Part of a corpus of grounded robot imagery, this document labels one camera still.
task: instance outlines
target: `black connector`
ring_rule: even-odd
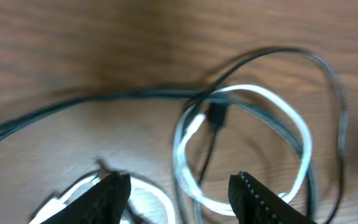
[[[239,224],[316,224],[247,172],[230,176],[228,194]]]
[[[224,126],[226,119],[227,103],[210,103],[208,109],[208,123],[214,133],[217,133]]]

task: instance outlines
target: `wood grain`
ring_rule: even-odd
[[[347,88],[347,189],[334,223],[358,223],[358,1],[0,0],[0,122],[101,91],[205,86],[232,58],[271,45],[319,53]],[[321,223],[336,196],[335,105],[326,79],[306,59],[277,54],[241,68],[228,83],[267,86],[308,122]],[[154,100],[90,103],[7,138],[0,143],[0,223],[26,223],[45,197],[95,168],[97,158],[145,175],[173,196],[171,140],[180,110],[179,103]],[[190,143],[195,167],[206,140],[201,132]],[[290,188],[297,165],[269,128],[231,109],[204,189],[227,201],[229,174],[244,170],[281,192]],[[164,223],[158,202],[145,198],[156,208],[145,212]],[[291,204],[303,211],[303,202],[304,192]]]

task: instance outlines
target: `cable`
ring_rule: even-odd
[[[0,141],[4,138],[8,137],[9,135],[15,133],[16,131],[26,127],[27,125],[38,121],[48,115],[54,114],[59,112],[60,110],[69,108],[71,106],[75,106],[80,103],[90,102],[90,101],[109,101],[109,100],[122,100],[122,99],[148,99],[148,98],[158,98],[163,100],[195,100],[195,106],[190,113],[190,117],[194,117],[197,114],[197,111],[200,109],[202,102],[211,101],[215,103],[229,103],[236,104],[241,108],[247,110],[251,114],[255,115],[256,117],[265,121],[269,126],[271,126],[281,137],[284,137],[285,140],[298,152],[301,154],[302,148],[299,145],[299,142],[296,138],[293,137],[291,131],[289,131],[285,126],[283,126],[279,121],[274,120],[269,114],[265,113],[264,111],[258,109],[258,107],[249,104],[242,104],[238,103],[233,99],[230,99],[225,96],[221,95],[212,95],[212,92],[219,86],[228,76],[234,73],[239,67],[245,65],[246,63],[262,57],[268,54],[274,54],[277,52],[291,52],[291,53],[298,53],[301,55],[305,55],[308,58],[314,60],[319,67],[324,71],[326,76],[328,77],[333,90],[336,94],[336,97],[339,102],[339,127],[337,130],[337,143],[336,143],[336,154],[337,154],[337,161],[338,161],[338,169],[339,169],[339,191],[336,203],[334,208],[326,220],[325,223],[330,223],[337,213],[339,209],[339,204],[341,203],[343,193],[344,193],[344,150],[345,150],[345,143],[346,143],[346,133],[347,133],[347,119],[348,119],[348,109],[346,104],[345,98],[345,91],[343,86],[337,79],[337,76],[331,66],[323,60],[320,56],[314,54],[313,52],[293,48],[293,47],[272,47],[269,49],[263,49],[258,52],[254,52],[254,54],[250,55],[249,57],[241,60],[238,64],[228,70],[225,74],[223,74],[218,80],[216,80],[212,85],[211,88],[207,91],[200,91],[200,90],[183,90],[183,89],[174,89],[174,90],[137,90],[137,91],[124,91],[120,93],[114,94],[106,94],[106,95],[99,95],[99,96],[87,96],[82,98],[77,98],[74,100],[64,101],[62,103],[58,103],[47,108],[34,111],[29,113],[25,116],[20,118],[6,121],[0,124]],[[313,180],[313,173],[311,169],[308,171],[308,199],[307,199],[307,214],[313,216],[314,209],[316,203],[313,200],[315,197],[315,185]]]
[[[191,112],[192,116],[200,109],[201,103],[210,95],[229,75],[234,73],[238,68],[245,65],[248,62],[251,62],[257,58],[263,57],[265,55],[274,54],[274,53],[296,53],[300,55],[304,55],[309,59],[315,61],[318,66],[323,70],[324,74],[328,78],[336,99],[339,103],[339,117],[338,117],[338,129],[337,129],[337,142],[336,142],[336,155],[337,155],[337,164],[338,164],[338,195],[336,199],[336,203],[334,205],[331,214],[328,216],[327,220],[324,223],[331,223],[335,214],[337,213],[339,206],[341,204],[341,200],[344,194],[344,183],[345,183],[345,161],[344,161],[344,151],[346,145],[346,134],[347,134],[347,126],[348,126],[348,118],[349,118],[349,109],[346,103],[346,93],[342,83],[339,81],[335,70],[319,55],[305,49],[300,49],[296,47],[271,47],[262,49],[254,52],[249,57],[241,60],[231,69],[229,69],[226,73],[220,76],[210,87],[208,91],[205,91],[200,95],[200,97],[196,100],[195,107]]]
[[[189,219],[188,219],[188,215],[186,212],[185,202],[183,201],[182,191],[180,189],[178,180],[176,179],[175,176],[173,177],[173,189],[175,191],[175,198],[176,198],[177,204],[178,204],[180,220],[181,220],[182,224],[188,224]]]
[[[204,165],[203,165],[203,168],[200,172],[200,176],[198,177],[198,186],[201,188],[203,182],[204,182],[204,177],[205,177],[205,173],[206,173],[206,170],[209,166],[209,163],[210,163],[210,160],[211,160],[211,157],[212,157],[212,153],[214,151],[214,148],[215,148],[215,143],[216,143],[216,136],[218,135],[218,130],[212,130],[212,137],[211,137],[211,142],[209,144],[209,148],[208,148],[208,153],[207,153],[207,157],[204,161]],[[195,214],[195,220],[196,220],[196,223],[197,224],[203,224],[204,221],[203,221],[203,216],[202,216],[202,213],[201,213],[201,204],[194,200],[194,214]]]
[[[164,204],[165,211],[167,213],[168,224],[175,224],[175,209],[173,207],[172,201],[161,189],[133,176],[131,176],[131,185],[154,194]]]
[[[283,110],[296,124],[297,128],[299,129],[299,132],[301,134],[302,140],[303,140],[303,155],[301,160],[301,166],[298,171],[298,175],[295,179],[295,183],[293,184],[293,187],[291,191],[287,194],[280,194],[282,196],[282,199],[288,203],[291,201],[296,193],[299,191],[303,179],[306,176],[307,170],[309,168],[309,163],[311,160],[311,150],[312,150],[312,140],[311,140],[311,133],[308,129],[307,124],[303,121],[302,117],[284,100],[282,100],[280,97],[272,93],[271,91],[266,90],[265,88],[262,88],[260,86],[255,85],[235,85],[235,86],[229,86],[222,88],[220,90],[214,91],[213,94],[217,93],[223,93],[227,91],[234,91],[234,90],[247,90],[247,91],[253,91],[255,93],[258,93],[266,99],[270,100],[272,103],[274,103],[276,106],[278,106],[281,110]],[[187,116],[193,111],[193,108],[195,106],[191,106],[188,110],[184,112],[182,115],[182,119],[179,121],[178,126],[184,125],[184,120],[187,118]],[[175,172],[175,176],[179,180],[179,184],[181,188],[193,199],[199,201],[202,203],[205,207],[209,208],[210,210],[219,213],[221,215],[229,215],[229,216],[235,216],[235,214],[232,211],[231,206],[228,203],[222,203],[215,200],[212,200],[208,197],[205,197],[201,191],[201,189],[197,186],[197,183],[195,182],[195,179],[193,178],[190,168],[188,167],[187,161],[186,161],[186,144],[194,135],[195,132],[197,132],[198,128],[200,128],[201,124],[205,120],[205,114],[204,113],[198,113],[193,119],[192,122],[185,128],[185,135],[180,138],[179,140],[174,139],[174,145],[173,145],[173,169]]]

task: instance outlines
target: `black cable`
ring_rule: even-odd
[[[331,83],[331,86],[335,92],[336,99],[339,103],[339,118],[338,118],[338,131],[337,131],[337,143],[336,143],[336,154],[337,154],[337,164],[338,164],[338,186],[339,191],[337,195],[337,200],[334,205],[331,214],[328,216],[325,223],[331,223],[335,214],[339,210],[339,206],[341,204],[341,200],[344,194],[344,183],[345,183],[345,176],[344,176],[344,150],[346,145],[346,134],[347,134],[347,122],[349,116],[349,109],[346,103],[346,94],[342,83],[339,81],[336,72],[334,69],[319,55],[305,49],[300,49],[296,47],[271,47],[267,49],[262,49],[260,51],[255,52],[251,56],[241,60],[235,66],[230,68],[226,73],[220,76],[210,87],[209,90],[203,92],[201,96],[196,100],[196,105],[193,108],[192,114],[194,115],[200,108],[201,103],[207,98],[216,88],[232,73],[234,73],[238,68],[242,67],[248,62],[251,62],[257,58],[263,57],[265,55],[274,54],[274,53],[297,53],[301,55],[305,55],[308,58],[315,61],[319,67],[323,70],[324,74],[327,76],[328,80]]]
[[[122,215],[126,216],[127,221],[130,224],[152,224],[150,220],[136,213],[133,209],[133,206],[129,203],[127,204],[126,209],[124,210],[124,213]]]
[[[214,148],[215,148],[216,136],[217,135],[218,135],[218,132],[213,131],[212,137],[211,137],[211,143],[209,144],[208,153],[207,153],[207,156],[205,158],[204,166],[203,166],[203,168],[202,168],[202,170],[200,172],[200,177],[198,178],[198,185],[202,185],[203,182],[204,182],[205,173],[206,173],[206,170],[207,170],[207,168],[209,166],[209,162],[211,160],[212,153],[213,153]]]
[[[345,91],[337,79],[337,76],[335,74],[335,71],[331,68],[331,66],[322,59],[319,55],[314,54],[313,52],[293,48],[293,47],[272,47],[269,49],[263,49],[258,52],[255,52],[251,56],[245,58],[244,60],[241,60],[238,64],[236,64],[234,67],[232,67],[230,70],[228,70],[226,73],[224,73],[220,78],[218,78],[212,85],[211,88],[207,91],[200,91],[200,90],[137,90],[137,91],[126,91],[121,93],[115,93],[115,94],[107,94],[107,95],[99,95],[99,96],[89,96],[89,97],[82,97],[77,98],[74,100],[68,100],[64,101],[62,103],[58,103],[52,106],[49,106],[47,108],[34,111],[33,113],[29,113],[25,116],[22,116],[18,119],[14,119],[12,121],[7,121],[5,123],[0,124],[0,141],[2,141],[4,138],[8,137],[12,133],[15,133],[16,131],[22,129],[23,127],[38,121],[48,115],[51,115],[53,113],[56,113],[58,111],[61,111],[63,109],[69,108],[71,106],[85,103],[89,101],[108,101],[108,100],[120,100],[120,99],[147,99],[147,98],[160,98],[165,100],[195,100],[196,104],[193,108],[192,113],[195,114],[202,102],[204,101],[210,101],[210,102],[224,102],[228,104],[237,104],[234,100],[230,98],[226,98],[224,96],[216,96],[212,95],[212,92],[232,73],[234,73],[238,68],[245,65],[246,63],[257,59],[259,57],[262,57],[264,55],[268,54],[274,54],[278,52],[291,52],[291,53],[298,53],[305,55],[309,57],[310,59],[314,60],[319,67],[325,72],[326,76],[328,77],[329,81],[331,82],[331,85],[333,87],[333,90],[336,94],[336,97],[339,101],[339,128],[337,131],[337,161],[338,161],[338,169],[339,169],[339,192],[336,200],[336,204],[334,205],[334,208],[326,220],[325,223],[330,223],[337,213],[339,209],[339,205],[341,203],[341,200],[343,198],[344,193],[344,150],[345,150],[345,143],[346,143],[346,132],[347,132],[347,117],[348,117],[348,109],[346,105],[346,98],[345,98]],[[247,110],[251,114],[259,117],[260,119],[267,122],[270,126],[275,126],[276,131],[281,133],[280,135],[285,136],[286,141],[290,143],[292,146],[297,145],[299,142],[297,139],[295,139],[292,135],[292,132],[289,131],[286,127],[284,127],[279,121],[274,120],[269,114],[263,112],[262,110],[258,109],[258,107],[248,104],[238,104],[241,108]],[[298,153],[301,154],[301,147],[297,148]],[[313,180],[313,175],[311,174],[311,169],[309,169],[308,172],[308,178],[310,180]],[[309,188],[310,192],[313,194],[313,184],[312,187]],[[308,201],[307,205],[308,207],[313,204],[311,202],[311,198],[309,198],[308,194]]]
[[[185,202],[183,201],[182,190],[179,186],[178,180],[173,177],[173,189],[175,191],[175,197],[178,204],[179,216],[182,224],[188,224],[189,219],[186,212]]]
[[[198,185],[202,186],[203,182],[204,182],[204,178],[205,178],[205,173],[207,171],[207,168],[209,166],[211,157],[212,157],[212,153],[214,151],[215,148],[215,143],[216,143],[216,137],[218,135],[218,131],[217,130],[213,130],[212,131],[212,137],[211,137],[211,142],[209,144],[209,148],[208,148],[208,153],[206,156],[206,159],[204,161],[204,165],[203,168],[200,172],[200,176],[198,177]],[[203,215],[201,212],[201,203],[197,202],[196,200],[194,200],[194,215],[195,215],[195,220],[197,224],[203,224],[204,223],[204,219],[203,219]]]

